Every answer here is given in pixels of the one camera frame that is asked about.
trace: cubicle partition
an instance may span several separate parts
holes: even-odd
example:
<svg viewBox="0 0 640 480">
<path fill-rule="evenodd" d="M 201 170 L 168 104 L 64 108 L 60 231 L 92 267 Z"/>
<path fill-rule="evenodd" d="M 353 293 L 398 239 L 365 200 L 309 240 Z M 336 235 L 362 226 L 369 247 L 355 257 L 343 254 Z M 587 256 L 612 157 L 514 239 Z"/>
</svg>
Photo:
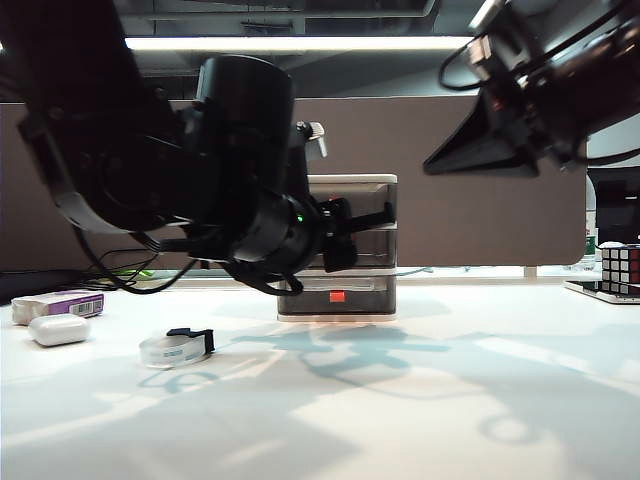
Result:
<svg viewBox="0 0 640 480">
<path fill-rule="evenodd" d="M 400 266 L 574 263 L 584 251 L 584 168 L 561 173 L 543 161 L 536 179 L 422 173 L 424 158 L 457 128 L 474 101 L 300 99 L 294 121 L 320 121 L 326 130 L 329 156 L 311 162 L 311 173 L 398 176 Z M 24 115 L 23 105 L 0 106 L 0 270 L 86 267 L 18 135 Z M 136 245 L 124 235 L 91 239 L 98 251 Z M 168 255 L 160 267 L 183 263 L 184 257 Z"/>
</svg>

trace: ceiling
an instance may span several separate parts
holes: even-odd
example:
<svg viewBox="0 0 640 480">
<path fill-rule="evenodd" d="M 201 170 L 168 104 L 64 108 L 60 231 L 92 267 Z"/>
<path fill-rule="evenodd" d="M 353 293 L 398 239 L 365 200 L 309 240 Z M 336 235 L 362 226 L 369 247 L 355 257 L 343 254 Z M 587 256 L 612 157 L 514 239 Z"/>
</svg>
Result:
<svg viewBox="0 0 640 480">
<path fill-rule="evenodd" d="M 512 0 L 512 3 L 544 32 L 544 26 L 556 11 L 564 8 L 563 15 L 567 14 L 566 4 L 579 9 L 580 5 L 593 1 Z M 483 0 L 115 0 L 114 3 L 128 37 L 457 36 L 469 34 L 467 25 Z M 200 65 L 216 53 L 220 52 L 136 51 L 135 56 L 147 82 L 162 84 L 171 98 L 193 98 Z M 343 91 L 357 91 L 366 85 L 385 84 L 394 78 L 433 70 L 447 54 L 351 52 L 263 58 L 294 78 L 298 96 L 321 97 L 339 96 Z"/>
</svg>

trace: black clip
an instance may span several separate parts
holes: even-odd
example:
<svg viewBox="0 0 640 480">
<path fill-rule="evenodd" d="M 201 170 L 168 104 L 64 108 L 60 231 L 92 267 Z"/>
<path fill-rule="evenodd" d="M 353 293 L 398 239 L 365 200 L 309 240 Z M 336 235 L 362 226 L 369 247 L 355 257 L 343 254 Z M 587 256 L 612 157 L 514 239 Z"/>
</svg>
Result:
<svg viewBox="0 0 640 480">
<path fill-rule="evenodd" d="M 215 350 L 213 345 L 213 330 L 210 328 L 206 330 L 200 330 L 199 332 L 194 332 L 190 328 L 172 328 L 167 332 L 167 337 L 174 337 L 176 335 L 184 335 L 189 338 L 196 338 L 201 335 L 204 336 L 204 353 L 211 353 Z"/>
</svg>

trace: robotic arm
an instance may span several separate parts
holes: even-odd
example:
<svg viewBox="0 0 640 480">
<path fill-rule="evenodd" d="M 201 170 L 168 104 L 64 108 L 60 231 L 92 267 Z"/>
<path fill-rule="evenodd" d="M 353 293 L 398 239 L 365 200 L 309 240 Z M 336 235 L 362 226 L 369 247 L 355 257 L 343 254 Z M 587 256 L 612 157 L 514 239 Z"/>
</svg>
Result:
<svg viewBox="0 0 640 480">
<path fill-rule="evenodd" d="M 607 5 L 607 14 L 544 52 L 510 2 L 485 1 L 470 25 L 477 36 L 440 70 L 445 87 L 480 88 L 478 103 L 460 129 L 424 162 L 425 172 L 536 176 L 542 157 L 564 169 L 640 154 L 635 149 L 592 159 L 579 152 L 590 134 L 640 112 L 640 1 Z M 556 58 L 614 18 L 617 27 Z M 462 55 L 479 81 L 449 85 L 445 70 Z"/>
<path fill-rule="evenodd" d="M 209 59 L 192 106 L 174 112 L 161 88 L 143 86 L 112 2 L 88 11 L 82 0 L 0 0 L 0 41 L 29 110 L 20 133 L 94 262 L 83 230 L 128 233 L 295 295 L 294 274 L 315 255 L 327 271 L 350 268 L 351 234 L 394 221 L 391 205 L 351 218 L 344 199 L 311 196 L 307 156 L 324 150 L 324 132 L 291 125 L 286 73 L 251 57 Z M 185 237 L 147 233 L 166 225 Z M 268 285 L 283 279 L 290 289 Z"/>
</svg>

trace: black cable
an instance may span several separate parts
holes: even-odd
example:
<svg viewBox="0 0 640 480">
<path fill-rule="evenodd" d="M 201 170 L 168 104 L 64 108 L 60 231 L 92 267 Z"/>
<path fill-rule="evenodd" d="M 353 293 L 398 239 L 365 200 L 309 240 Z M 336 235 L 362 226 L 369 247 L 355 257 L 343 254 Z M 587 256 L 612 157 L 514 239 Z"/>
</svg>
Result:
<svg viewBox="0 0 640 480">
<path fill-rule="evenodd" d="M 74 225 L 73 232 L 76 238 L 78 239 L 78 243 L 80 243 L 80 247 L 82 248 L 82 251 L 89 258 L 89 260 L 91 260 L 93 264 L 98 268 L 100 273 L 104 275 L 106 278 L 108 278 L 109 280 L 111 280 L 111 282 L 113 282 L 113 284 L 118 288 L 121 288 L 125 292 L 133 293 L 135 295 L 150 295 L 152 293 L 161 292 L 162 290 L 169 288 L 171 285 L 176 283 L 185 273 L 187 273 L 191 269 L 191 267 L 193 267 L 197 262 L 197 260 L 191 260 L 171 280 L 160 285 L 159 287 L 147 288 L 147 289 L 134 288 L 128 285 L 127 282 L 123 281 L 121 278 L 118 278 L 109 269 L 107 269 L 107 267 L 105 267 L 105 265 L 98 259 L 98 257 L 96 257 L 95 253 L 93 253 L 93 250 L 91 250 L 91 247 L 87 243 L 87 239 L 84 236 L 84 232 L 80 228 Z"/>
<path fill-rule="evenodd" d="M 513 74 L 514 77 L 518 75 L 527 75 L 531 73 L 533 70 L 535 70 L 536 68 L 541 67 L 543 64 L 551 60 L 553 57 L 555 57 L 559 53 L 575 45 L 577 42 L 584 39 L 586 36 L 592 34 L 597 29 L 604 26 L 609 20 L 613 19 L 616 15 L 618 15 L 624 9 L 624 7 L 627 6 L 629 2 L 630 0 L 621 0 L 620 3 L 618 3 L 618 5 L 616 5 L 614 8 L 609 10 L 607 13 L 598 17 L 596 20 L 591 22 L 589 25 L 587 25 L 583 29 L 571 35 L 569 38 L 559 43 L 558 45 L 556 45 L 554 48 L 544 53 L 543 55 L 540 55 L 539 57 L 536 57 L 522 65 L 519 65 L 511 73 Z M 467 85 L 452 85 L 447 83 L 444 79 L 446 70 L 449 67 L 449 65 L 451 65 L 451 63 L 454 60 L 456 60 L 469 47 L 471 42 L 473 42 L 474 40 L 477 40 L 479 37 L 480 36 L 474 37 L 473 40 L 471 40 L 469 43 L 467 43 L 463 47 L 460 47 L 458 50 L 453 52 L 442 62 L 442 64 L 440 65 L 440 68 L 438 69 L 438 83 L 440 84 L 440 86 L 456 92 L 465 92 L 468 90 L 475 90 L 477 88 L 482 87 L 482 85 L 484 85 L 485 82 L 483 81 L 478 81 L 476 83 L 470 83 Z"/>
<path fill-rule="evenodd" d="M 584 163 L 590 167 L 602 167 L 605 165 L 611 165 L 613 163 L 623 162 L 630 158 L 640 155 L 640 148 L 634 148 L 627 152 L 614 153 L 613 155 L 605 155 L 603 157 L 576 157 L 579 163 Z"/>
<path fill-rule="evenodd" d="M 563 42 L 560 42 L 558 45 L 556 45 L 554 48 L 552 48 L 548 52 L 532 60 L 529 60 L 527 63 L 524 63 L 518 66 L 517 68 L 515 68 L 513 70 L 513 74 L 526 75 L 528 73 L 531 73 L 533 70 L 535 70 L 536 68 L 539 68 L 540 66 L 542 66 L 544 63 L 551 60 L 553 57 L 555 57 L 559 53 L 563 52 L 569 47 L 572 47 L 573 45 L 578 43 L 580 40 L 584 39 L 587 35 L 592 34 L 597 29 L 604 26 L 609 20 L 613 19 L 616 15 L 618 15 L 624 9 L 624 7 L 627 6 L 629 2 L 630 0 L 621 0 L 617 6 L 613 7 L 607 13 L 598 17 L 596 20 L 591 22 L 582 30 L 579 30 L 578 32 L 574 33 Z"/>
<path fill-rule="evenodd" d="M 160 251 L 160 242 L 158 242 L 157 240 L 150 237 L 144 232 L 130 233 L 129 236 L 133 238 L 136 242 L 144 245 L 148 250 L 151 250 L 152 252 Z"/>
<path fill-rule="evenodd" d="M 109 268 L 109 270 L 113 271 L 119 271 L 119 270 L 124 270 L 125 268 L 130 268 L 130 267 L 135 267 L 138 268 L 138 265 L 143 264 L 143 265 L 149 265 L 149 263 L 151 263 L 153 260 L 155 260 L 157 257 L 151 257 L 147 260 L 140 260 L 139 262 L 131 262 L 131 263 L 125 263 L 124 265 L 118 265 L 116 267 L 111 267 Z"/>
<path fill-rule="evenodd" d="M 440 65 L 440 68 L 438 69 L 438 83 L 440 84 L 441 87 L 446 88 L 448 90 L 453 90 L 455 92 L 466 92 L 468 90 L 475 90 L 476 88 L 480 88 L 484 84 L 484 82 L 478 81 L 476 83 L 469 83 L 467 85 L 452 85 L 450 83 L 447 83 L 446 80 L 444 79 L 447 73 L 447 68 L 449 68 L 449 65 L 451 65 L 451 63 L 453 63 L 454 60 L 456 60 L 460 55 L 462 55 L 462 52 L 464 52 L 467 49 L 467 47 L 469 47 L 471 42 L 473 42 L 477 38 L 478 37 L 474 37 L 473 40 L 471 40 L 464 46 L 460 47 L 459 49 L 457 49 L 455 52 L 453 52 L 451 55 L 449 55 L 447 58 L 444 59 L 444 61 Z"/>
<path fill-rule="evenodd" d="M 422 273 L 422 272 L 433 273 L 433 268 L 432 267 L 420 267 L 420 268 L 416 268 L 415 270 L 410 270 L 408 272 L 395 273 L 394 276 L 395 277 L 406 277 L 408 275 L 415 275 L 416 273 Z"/>
<path fill-rule="evenodd" d="M 73 270 L 66 268 L 49 268 L 45 270 L 2 270 L 0 271 L 0 275 L 24 275 L 31 273 L 84 273 L 81 270 Z"/>
<path fill-rule="evenodd" d="M 138 268 L 136 268 L 133 273 L 131 273 L 127 279 L 125 280 L 126 283 L 128 283 L 129 285 L 135 285 L 137 282 L 134 280 L 134 278 L 136 278 L 140 272 L 142 272 L 142 270 L 144 270 L 145 268 L 147 268 L 151 263 L 153 263 L 156 259 L 158 258 L 158 254 L 155 254 L 153 257 L 142 261 L 142 262 L 137 262 L 134 265 L 138 265 Z"/>
<path fill-rule="evenodd" d="M 304 290 L 302 283 L 290 273 L 283 273 L 280 275 L 266 274 L 254 270 L 255 265 L 249 265 L 243 262 L 223 263 L 221 266 L 234 280 L 244 283 L 245 285 L 268 295 L 293 297 L 300 295 Z M 275 288 L 269 285 L 269 283 L 280 280 L 287 282 L 290 290 Z"/>
<path fill-rule="evenodd" d="M 60 287 L 63 290 L 75 290 L 75 289 L 83 289 L 83 290 L 91 290 L 91 291 L 99 291 L 99 292 L 114 292 L 118 290 L 118 287 L 112 284 L 102 283 L 98 280 L 85 280 L 84 282 L 76 282 L 69 285 L 62 285 Z"/>
<path fill-rule="evenodd" d="M 114 248 L 113 250 L 107 250 L 102 255 L 100 255 L 100 260 L 104 260 L 109 255 L 114 255 L 116 253 L 139 253 L 139 252 L 148 252 L 147 248 Z"/>
</svg>

